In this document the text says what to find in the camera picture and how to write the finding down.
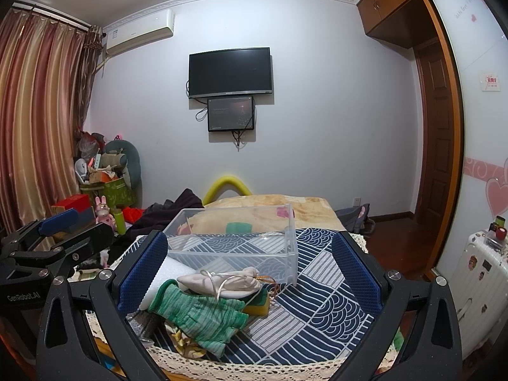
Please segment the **black clothing pile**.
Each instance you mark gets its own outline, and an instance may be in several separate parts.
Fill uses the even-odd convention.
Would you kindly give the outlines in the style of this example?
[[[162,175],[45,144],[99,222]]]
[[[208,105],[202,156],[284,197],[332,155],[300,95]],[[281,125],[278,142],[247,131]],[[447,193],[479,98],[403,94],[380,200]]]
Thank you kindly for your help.
[[[163,231],[176,215],[186,208],[203,208],[202,200],[186,188],[175,201],[166,200],[163,204],[154,203],[142,211],[139,219],[120,235],[109,248],[109,265],[116,261],[134,242],[137,236],[148,235],[152,230]]]

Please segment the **green storage box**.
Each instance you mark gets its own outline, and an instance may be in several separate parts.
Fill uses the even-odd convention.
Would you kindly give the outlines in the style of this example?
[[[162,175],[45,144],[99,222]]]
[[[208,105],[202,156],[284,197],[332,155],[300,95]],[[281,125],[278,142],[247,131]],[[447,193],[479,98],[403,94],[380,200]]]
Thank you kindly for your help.
[[[88,195],[92,207],[96,206],[96,197],[102,196],[106,198],[109,208],[124,208],[137,202],[136,192],[122,178],[106,183],[81,184],[79,189],[82,194]]]

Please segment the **green knit glove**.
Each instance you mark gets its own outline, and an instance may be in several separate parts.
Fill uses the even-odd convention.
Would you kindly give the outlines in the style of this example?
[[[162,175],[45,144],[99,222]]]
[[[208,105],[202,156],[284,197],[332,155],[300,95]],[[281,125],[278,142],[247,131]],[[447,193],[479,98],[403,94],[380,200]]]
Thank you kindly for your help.
[[[249,320],[244,307],[245,302],[238,299],[187,293],[175,279],[168,279],[158,289],[148,312],[175,324],[200,347],[220,358],[226,345]]]

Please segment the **white suitcase with stickers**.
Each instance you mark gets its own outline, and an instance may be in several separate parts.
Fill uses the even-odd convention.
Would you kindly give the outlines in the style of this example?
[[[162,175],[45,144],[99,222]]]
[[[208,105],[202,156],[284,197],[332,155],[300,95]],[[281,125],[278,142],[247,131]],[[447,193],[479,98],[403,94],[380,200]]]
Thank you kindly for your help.
[[[450,280],[463,358],[487,341],[507,310],[507,248],[491,235],[477,231],[469,236]]]

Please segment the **yellow green sponge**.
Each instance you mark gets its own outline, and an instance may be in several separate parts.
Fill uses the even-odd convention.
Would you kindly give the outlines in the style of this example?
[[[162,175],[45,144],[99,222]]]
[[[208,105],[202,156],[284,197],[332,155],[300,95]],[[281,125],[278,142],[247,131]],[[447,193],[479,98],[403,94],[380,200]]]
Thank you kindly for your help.
[[[270,309],[270,294],[267,288],[262,287],[259,292],[242,299],[243,313],[253,317],[266,317]]]

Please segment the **blue patterned tablecloth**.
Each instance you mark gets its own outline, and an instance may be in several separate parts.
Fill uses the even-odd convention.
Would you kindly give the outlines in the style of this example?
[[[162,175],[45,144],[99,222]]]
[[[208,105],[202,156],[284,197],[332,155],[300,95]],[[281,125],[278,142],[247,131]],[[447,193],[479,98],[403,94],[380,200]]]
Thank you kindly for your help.
[[[163,328],[155,330],[148,353],[171,379],[328,380],[374,320],[334,261],[334,234],[316,228],[296,232],[296,284],[277,293],[267,317],[251,318],[220,359],[181,356]]]

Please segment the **striped pink curtain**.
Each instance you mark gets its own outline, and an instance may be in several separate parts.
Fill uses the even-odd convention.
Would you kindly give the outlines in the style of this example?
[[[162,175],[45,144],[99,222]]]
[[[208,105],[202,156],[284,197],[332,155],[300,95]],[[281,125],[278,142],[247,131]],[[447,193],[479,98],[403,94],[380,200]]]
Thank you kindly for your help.
[[[15,231],[78,192],[77,141],[90,105],[102,30],[27,10],[1,23],[1,219]]]

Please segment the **floral yellow cloth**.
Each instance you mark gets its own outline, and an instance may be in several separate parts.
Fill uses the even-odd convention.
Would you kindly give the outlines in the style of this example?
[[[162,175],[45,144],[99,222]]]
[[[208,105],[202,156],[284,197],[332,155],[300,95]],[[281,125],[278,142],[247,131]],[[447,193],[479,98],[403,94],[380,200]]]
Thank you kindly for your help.
[[[201,359],[207,354],[207,350],[200,347],[194,340],[188,337],[175,324],[166,321],[164,323],[166,333],[177,352],[187,359]]]

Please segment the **clear plastic storage box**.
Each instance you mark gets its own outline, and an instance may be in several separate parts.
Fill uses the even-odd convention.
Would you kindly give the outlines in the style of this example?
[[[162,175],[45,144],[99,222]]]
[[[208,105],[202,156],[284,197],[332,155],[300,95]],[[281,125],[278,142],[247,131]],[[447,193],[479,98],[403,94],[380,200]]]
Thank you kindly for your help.
[[[231,224],[225,234],[180,235],[178,227],[202,209],[183,209],[164,229],[169,257],[193,268],[215,273],[255,267],[280,285],[295,285],[298,248],[293,225],[283,231],[250,233],[248,224]]]

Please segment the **grey green cushion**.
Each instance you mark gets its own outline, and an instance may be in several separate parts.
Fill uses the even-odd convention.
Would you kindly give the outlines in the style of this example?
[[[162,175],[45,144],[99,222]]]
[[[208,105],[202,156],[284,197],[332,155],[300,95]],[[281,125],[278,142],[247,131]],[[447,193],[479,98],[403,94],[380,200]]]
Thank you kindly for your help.
[[[126,140],[113,140],[106,143],[107,154],[120,154],[118,169],[121,170],[122,178],[131,189],[136,189],[141,180],[141,167],[138,150]]]

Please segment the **white foam block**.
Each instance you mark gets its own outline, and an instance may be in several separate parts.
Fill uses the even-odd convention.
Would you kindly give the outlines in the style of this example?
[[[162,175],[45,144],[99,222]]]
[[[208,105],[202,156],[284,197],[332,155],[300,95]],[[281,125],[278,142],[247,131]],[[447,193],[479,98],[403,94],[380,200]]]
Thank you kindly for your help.
[[[183,263],[167,256],[164,259],[160,269],[157,271],[151,285],[145,294],[145,297],[143,297],[141,303],[139,304],[139,310],[146,311],[149,308],[152,300],[154,300],[154,297],[156,297],[159,288],[167,280],[177,280],[182,276],[190,275],[195,272],[196,271],[193,268],[188,267]]]

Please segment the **yellow foam tube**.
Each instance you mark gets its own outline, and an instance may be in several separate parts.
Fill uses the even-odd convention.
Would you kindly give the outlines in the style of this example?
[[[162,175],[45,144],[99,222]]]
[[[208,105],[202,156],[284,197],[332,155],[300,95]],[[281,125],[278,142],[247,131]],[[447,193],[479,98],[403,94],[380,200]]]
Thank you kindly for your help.
[[[208,205],[214,202],[216,198],[227,188],[234,190],[240,196],[252,195],[251,190],[249,190],[247,185],[245,185],[241,179],[231,175],[221,176],[208,189],[207,193],[202,199],[202,205]]]

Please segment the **wooden wardrobe cabinet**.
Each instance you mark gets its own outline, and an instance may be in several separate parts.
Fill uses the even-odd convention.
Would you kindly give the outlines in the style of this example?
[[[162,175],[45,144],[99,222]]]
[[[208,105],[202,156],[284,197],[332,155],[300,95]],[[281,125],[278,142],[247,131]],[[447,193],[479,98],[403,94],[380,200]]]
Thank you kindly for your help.
[[[427,0],[359,0],[357,8],[370,38],[413,48],[438,36]]]

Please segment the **green cylinder bottle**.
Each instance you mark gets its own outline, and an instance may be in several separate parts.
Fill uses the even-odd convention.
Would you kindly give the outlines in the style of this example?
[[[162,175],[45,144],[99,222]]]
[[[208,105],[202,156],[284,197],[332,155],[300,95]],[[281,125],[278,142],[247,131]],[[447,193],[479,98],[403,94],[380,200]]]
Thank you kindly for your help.
[[[127,232],[127,226],[123,217],[123,212],[119,208],[114,208],[111,213],[115,220],[115,230],[119,235],[125,235]]]

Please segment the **red box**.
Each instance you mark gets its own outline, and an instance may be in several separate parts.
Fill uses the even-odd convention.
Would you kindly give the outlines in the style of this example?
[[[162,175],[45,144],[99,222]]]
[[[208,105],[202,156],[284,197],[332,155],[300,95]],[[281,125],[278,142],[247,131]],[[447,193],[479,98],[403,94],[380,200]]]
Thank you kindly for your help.
[[[52,214],[59,214],[74,209],[83,212],[91,208],[90,197],[87,194],[74,194],[64,200],[59,200],[51,206]]]

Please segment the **cream drawstring pouch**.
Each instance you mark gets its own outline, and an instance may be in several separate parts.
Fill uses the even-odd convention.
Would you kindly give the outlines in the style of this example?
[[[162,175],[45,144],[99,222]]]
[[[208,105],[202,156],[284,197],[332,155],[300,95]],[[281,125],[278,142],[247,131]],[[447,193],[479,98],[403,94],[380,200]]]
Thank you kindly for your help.
[[[241,299],[257,294],[263,288],[255,267],[239,271],[215,273],[200,270],[177,278],[177,282],[199,295],[216,299]]]

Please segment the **beige floral blanket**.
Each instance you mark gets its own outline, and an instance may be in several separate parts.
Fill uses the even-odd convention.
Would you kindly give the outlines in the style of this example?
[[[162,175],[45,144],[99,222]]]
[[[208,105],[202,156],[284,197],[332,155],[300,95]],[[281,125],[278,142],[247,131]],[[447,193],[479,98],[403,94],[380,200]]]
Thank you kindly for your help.
[[[317,228],[344,231],[327,200],[282,194],[254,194],[217,200],[192,214],[178,233],[225,234],[231,224],[248,224],[250,233]]]

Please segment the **pink rabbit toy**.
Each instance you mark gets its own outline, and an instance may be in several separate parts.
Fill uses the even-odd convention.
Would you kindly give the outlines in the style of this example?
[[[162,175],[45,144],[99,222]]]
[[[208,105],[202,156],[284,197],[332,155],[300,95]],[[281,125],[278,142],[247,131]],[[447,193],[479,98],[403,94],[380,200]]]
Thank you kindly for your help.
[[[107,199],[103,195],[102,197],[95,197],[96,203],[96,223],[104,223],[110,226],[113,230],[115,229],[115,219],[110,212],[109,206],[107,204]]]

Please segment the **black wall television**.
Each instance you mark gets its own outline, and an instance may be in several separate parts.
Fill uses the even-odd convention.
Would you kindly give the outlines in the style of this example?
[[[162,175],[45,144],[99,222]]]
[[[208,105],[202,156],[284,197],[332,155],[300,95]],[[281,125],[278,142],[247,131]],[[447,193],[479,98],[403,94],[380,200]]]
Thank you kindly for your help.
[[[189,56],[189,98],[273,93],[268,47],[198,52]]]

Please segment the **white air conditioner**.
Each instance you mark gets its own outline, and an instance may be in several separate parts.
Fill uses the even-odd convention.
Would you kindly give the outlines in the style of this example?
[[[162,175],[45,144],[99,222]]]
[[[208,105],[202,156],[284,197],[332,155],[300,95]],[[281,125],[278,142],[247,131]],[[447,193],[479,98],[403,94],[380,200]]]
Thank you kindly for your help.
[[[106,55],[113,57],[170,38],[174,34],[174,24],[174,12],[161,10],[118,26],[107,32]]]

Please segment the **wooden door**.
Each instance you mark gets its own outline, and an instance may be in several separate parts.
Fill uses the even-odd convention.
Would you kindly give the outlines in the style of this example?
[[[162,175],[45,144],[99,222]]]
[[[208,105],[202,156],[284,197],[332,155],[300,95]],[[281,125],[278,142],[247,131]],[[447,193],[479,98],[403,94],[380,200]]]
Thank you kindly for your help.
[[[449,50],[438,38],[415,47],[422,97],[423,157],[416,221],[425,234],[429,256],[424,279],[444,250],[456,209],[458,163],[462,147],[462,112],[458,81]]]

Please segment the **small black wall monitor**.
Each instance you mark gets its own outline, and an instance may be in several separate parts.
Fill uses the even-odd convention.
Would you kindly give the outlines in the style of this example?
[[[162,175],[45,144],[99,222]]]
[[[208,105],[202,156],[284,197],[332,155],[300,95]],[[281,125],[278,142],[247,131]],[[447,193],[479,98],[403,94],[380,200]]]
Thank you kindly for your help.
[[[208,99],[209,132],[243,132],[255,128],[253,97]]]

